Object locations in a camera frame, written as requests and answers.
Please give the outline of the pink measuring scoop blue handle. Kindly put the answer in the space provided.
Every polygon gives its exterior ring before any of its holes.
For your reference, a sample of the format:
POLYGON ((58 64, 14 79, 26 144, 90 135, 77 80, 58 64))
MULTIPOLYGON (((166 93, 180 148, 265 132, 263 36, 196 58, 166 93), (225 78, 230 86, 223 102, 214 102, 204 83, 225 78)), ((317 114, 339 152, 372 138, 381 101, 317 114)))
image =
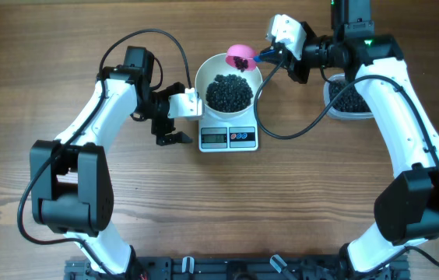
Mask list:
POLYGON ((225 62, 241 72, 250 72, 254 71, 260 64, 256 62, 257 55, 258 53, 252 47, 235 44, 228 48, 225 62))

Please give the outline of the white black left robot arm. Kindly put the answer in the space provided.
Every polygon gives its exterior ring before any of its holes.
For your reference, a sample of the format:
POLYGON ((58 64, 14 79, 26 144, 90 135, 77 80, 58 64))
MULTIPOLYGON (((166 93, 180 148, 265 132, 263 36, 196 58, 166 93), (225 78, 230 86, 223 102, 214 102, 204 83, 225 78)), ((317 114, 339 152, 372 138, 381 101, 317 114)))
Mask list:
POLYGON ((78 117, 55 139, 38 140, 30 150, 31 179, 23 197, 31 200, 36 223, 61 234, 58 243, 76 243, 86 255, 86 277, 148 277, 111 221, 114 192, 106 154, 125 120, 150 120, 157 145, 172 145, 191 142, 175 130, 175 119, 204 111, 191 86, 151 86, 156 63, 144 47, 128 47, 122 64, 101 65, 94 93, 78 117))

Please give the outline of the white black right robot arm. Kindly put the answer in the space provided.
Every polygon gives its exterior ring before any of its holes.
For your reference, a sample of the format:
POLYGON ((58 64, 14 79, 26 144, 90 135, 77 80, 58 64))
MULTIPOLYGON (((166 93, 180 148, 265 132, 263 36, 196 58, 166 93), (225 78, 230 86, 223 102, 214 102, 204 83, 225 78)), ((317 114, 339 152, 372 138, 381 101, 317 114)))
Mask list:
POLYGON ((402 50, 377 35, 367 1, 334 1, 332 31, 317 36, 287 15, 269 21, 270 46, 257 61, 304 84, 311 69, 340 68, 368 105, 387 146, 394 179, 374 203, 374 224, 342 248, 340 276, 372 277, 439 237, 439 135, 410 82, 402 50))

